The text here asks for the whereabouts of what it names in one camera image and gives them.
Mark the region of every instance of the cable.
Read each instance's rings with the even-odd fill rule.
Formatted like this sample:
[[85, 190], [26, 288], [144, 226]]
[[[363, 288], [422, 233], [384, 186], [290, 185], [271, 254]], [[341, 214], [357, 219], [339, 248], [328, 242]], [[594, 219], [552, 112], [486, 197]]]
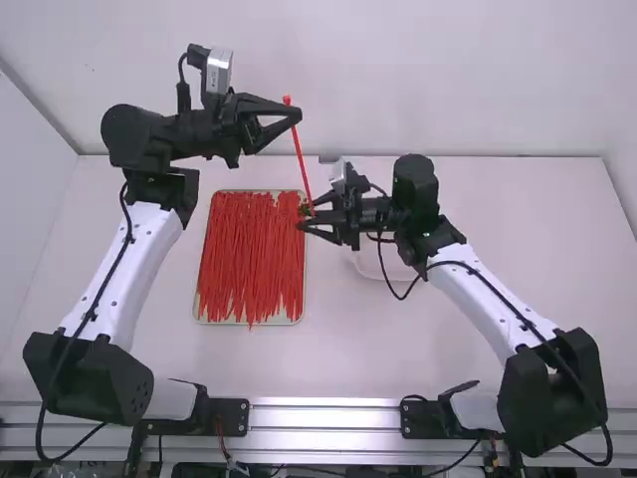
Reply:
[[440, 262], [436, 262], [436, 263], [428, 266], [426, 270], [430, 271], [431, 269], [434, 269], [436, 267], [448, 266], [448, 265], [462, 267], [462, 268], [466, 269], [470, 274], [475, 275], [478, 279], [480, 279], [480, 281], [482, 281], [482, 283], [485, 286], [487, 286], [487, 288], [496, 297], [498, 297], [498, 299], [500, 299], [503, 302], [503, 304], [505, 304], [505, 306], [507, 306], [507, 308], [509, 310], [511, 310], [511, 312], [513, 312], [516, 315], [516, 318], [519, 321], [521, 321], [531, 331], [531, 333], [544, 345], [545, 349], [548, 351], [548, 353], [551, 355], [551, 357], [555, 360], [555, 362], [559, 365], [559, 368], [564, 373], [566, 373], [566, 375], [568, 375], [568, 377], [573, 381], [573, 383], [575, 383], [575, 386], [577, 386], [577, 388], [579, 389], [579, 392], [581, 393], [582, 398], [584, 399], [584, 402], [586, 403], [586, 406], [588, 406], [589, 409], [593, 412], [595, 420], [599, 423], [599, 426], [601, 428], [602, 434], [604, 435], [604, 440], [606, 441], [606, 457], [603, 460], [601, 460], [601, 461], [596, 461], [596, 460], [590, 458], [589, 456], [585, 455], [581, 451], [577, 450], [576, 448], [573, 448], [571, 445], [569, 445], [567, 443], [562, 443], [561, 446], [563, 446], [565, 449], [567, 449], [568, 451], [570, 451], [574, 455], [578, 456], [579, 458], [581, 458], [582, 460], [584, 460], [588, 464], [591, 464], [593, 466], [608, 466], [610, 464], [610, 462], [612, 461], [612, 459], [613, 459], [613, 442], [612, 442], [612, 438], [610, 437], [610, 431], [608, 430], [608, 426], [604, 422], [604, 419], [601, 416], [601, 412], [600, 412], [599, 408], [597, 408], [597, 405], [595, 404], [594, 399], [590, 396], [590, 392], [586, 389], [586, 387], [581, 382], [579, 377], [575, 374], [573, 369], [568, 365], [568, 363], [566, 363], [566, 361], [555, 350], [555, 348], [551, 344], [548, 343], [548, 340], [539, 332], [539, 330], [535, 327], [535, 324], [532, 321], [530, 321], [529, 319], [527, 319], [525, 316], [523, 316], [522, 313], [516, 308], [516, 306], [514, 306], [511, 303], [511, 301], [509, 301], [509, 299], [507, 299], [478, 270], [476, 270], [475, 268], [471, 267], [470, 265], [465, 264], [464, 262], [460, 262], [460, 261], [440, 261]]
[[157, 446], [159, 447], [159, 465], [163, 465], [163, 444], [161, 443], [161, 439], [163, 435], [159, 435], [157, 438]]
[[369, 183], [369, 187], [371, 187], [372, 189], [375, 189], [376, 191], [378, 191], [382, 195], [382, 197], [389, 197], [382, 187], [377, 186], [373, 182]]
[[407, 297], [411, 293], [411, 290], [414, 288], [414, 286], [416, 285], [416, 283], [420, 279], [420, 275], [417, 275], [414, 278], [414, 280], [411, 281], [411, 284], [409, 284], [409, 287], [407, 288], [405, 293], [402, 296], [399, 296], [398, 293], [394, 290], [393, 286], [391, 285], [391, 282], [389, 282], [389, 277], [387, 277], [387, 271], [385, 271], [385, 261], [382, 259], [382, 251], [381, 251], [381, 248], [380, 248], [381, 236], [382, 236], [382, 231], [379, 230], [378, 231], [378, 240], [376, 241], [376, 246], [377, 246], [378, 261], [380, 262], [380, 271], [382, 272], [382, 277], [385, 279], [385, 284], [387, 284], [387, 287], [389, 288], [389, 292], [391, 292], [391, 294], [396, 299], [398, 299], [399, 301], [404, 301], [405, 299], [407, 299]]
[[62, 371], [63, 366], [66, 364], [67, 357], [69, 356], [69, 353], [71, 352], [73, 343], [82, 334], [82, 331], [87, 326], [87, 323], [91, 320], [94, 320], [97, 317], [96, 308], [100, 304], [100, 299], [102, 298], [102, 295], [104, 294], [104, 291], [106, 290], [106, 286], [108, 285], [108, 282], [112, 278], [112, 275], [114, 274], [115, 269], [119, 265], [119, 262], [121, 262], [121, 259], [124, 253], [126, 252], [128, 245], [134, 243], [134, 238], [132, 237], [132, 220], [130, 219], [130, 214], [128, 213], [128, 209], [126, 208], [126, 203], [124, 200], [124, 194], [126, 193], [126, 188], [127, 188], [127, 183], [125, 182], [123, 186], [121, 187], [121, 190], [119, 191], [119, 205], [121, 207], [121, 210], [123, 211], [124, 218], [126, 219], [126, 235], [125, 235], [123, 244], [121, 245], [121, 249], [119, 249], [119, 253], [117, 254], [117, 257], [115, 258], [112, 265], [110, 266], [110, 269], [106, 273], [105, 279], [100, 285], [100, 288], [98, 289], [98, 292], [96, 293], [96, 297], [91, 303], [91, 306], [84, 314], [84, 317], [82, 318], [82, 321], [80, 322], [80, 325], [78, 326], [76, 331], [73, 333], [73, 335], [67, 342], [67, 345], [65, 346], [64, 350], [60, 354], [60, 358], [58, 359], [58, 362], [56, 363], [56, 366], [53, 369], [53, 373], [51, 374], [51, 380], [49, 381], [49, 386], [47, 387], [47, 393], [42, 397], [42, 406], [40, 407], [40, 413], [38, 414], [38, 423], [36, 424], [36, 452], [38, 453], [38, 457], [40, 458], [40, 460], [44, 461], [45, 463], [58, 463], [64, 460], [69, 455], [74, 453], [78, 448], [84, 445], [88, 440], [90, 440], [93, 435], [95, 435], [98, 431], [100, 431], [102, 428], [106, 426], [105, 422], [100, 423], [93, 430], [87, 433], [85, 437], [82, 438], [78, 443], [73, 445], [69, 450], [67, 450], [66, 452], [62, 453], [59, 456], [51, 458], [47, 456], [44, 452], [44, 449], [42, 446], [42, 432], [44, 428], [44, 417], [47, 413], [47, 408], [49, 407], [49, 401], [51, 399], [51, 396], [54, 394], [54, 388], [55, 388], [56, 382], [58, 381], [58, 376], [60, 375], [60, 372]]
[[293, 469], [293, 470], [306, 470], [306, 471], [314, 471], [315, 473], [323, 473], [325, 475], [331, 475], [331, 476], [346, 476], [344, 473], [340, 473], [338, 471], [331, 471], [331, 470], [323, 470], [321, 468], [314, 468], [313, 466], [305, 466], [305, 465], [286, 465], [287, 468]]
[[177, 70], [179, 70], [179, 81], [181, 83], [186, 83], [186, 78], [183, 76], [183, 61], [186, 58], [188, 58], [188, 54], [184, 53], [183, 55], [179, 57], [179, 62], [177, 62]]
[[277, 476], [277, 475], [279, 474], [279, 472], [280, 472], [281, 470], [283, 470], [283, 469], [284, 469], [284, 467], [285, 467], [285, 466], [286, 466], [286, 464], [285, 464], [285, 463], [283, 463], [282, 465], [279, 465], [279, 466], [275, 469], [275, 471], [273, 471], [273, 472], [270, 474], [270, 478], [275, 478], [275, 476]]
[[394, 239], [378, 239], [377, 237], [370, 236], [368, 232], [365, 232], [367, 239], [371, 242], [380, 242], [381, 244], [395, 244], [396, 241]]
[[439, 470], [435, 470], [432, 471], [431, 473], [425, 473], [424, 475], [418, 475], [417, 477], [404, 477], [398, 473], [390, 473], [389, 477], [390, 478], [430, 478], [431, 476], [435, 476], [435, 475], [439, 475], [441, 473], [445, 473], [449, 470], [451, 470], [452, 468], [455, 468], [456, 466], [458, 466], [460, 463], [462, 463], [463, 461], [465, 461], [467, 459], [467, 457], [469, 455], [471, 455], [473, 453], [473, 451], [476, 449], [476, 447], [480, 444], [480, 442], [482, 441], [482, 438], [478, 438], [473, 445], [471, 445], [471, 448], [469, 448], [460, 458], [458, 458], [456, 461], [454, 461], [451, 465], [447, 465], [444, 466], [443, 468], [440, 468]]

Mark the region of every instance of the red stick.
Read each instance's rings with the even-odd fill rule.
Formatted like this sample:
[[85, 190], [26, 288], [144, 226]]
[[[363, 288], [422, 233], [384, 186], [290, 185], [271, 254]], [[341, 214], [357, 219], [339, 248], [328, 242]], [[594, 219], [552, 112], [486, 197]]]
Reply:
[[[286, 106], [292, 104], [292, 97], [290, 95], [285, 95], [283, 97], [283, 103]], [[312, 204], [312, 195], [310, 194], [310, 183], [308, 182], [308, 174], [306, 173], [306, 162], [303, 160], [303, 151], [301, 150], [301, 142], [299, 141], [299, 133], [297, 132], [297, 126], [293, 124], [292, 128], [292, 139], [295, 142], [295, 150], [297, 151], [297, 158], [299, 159], [299, 167], [301, 168], [301, 176], [303, 177], [303, 185], [306, 189], [306, 196], [308, 197], [308, 205], [310, 206], [310, 214], [312, 217], [315, 216], [315, 207]]]

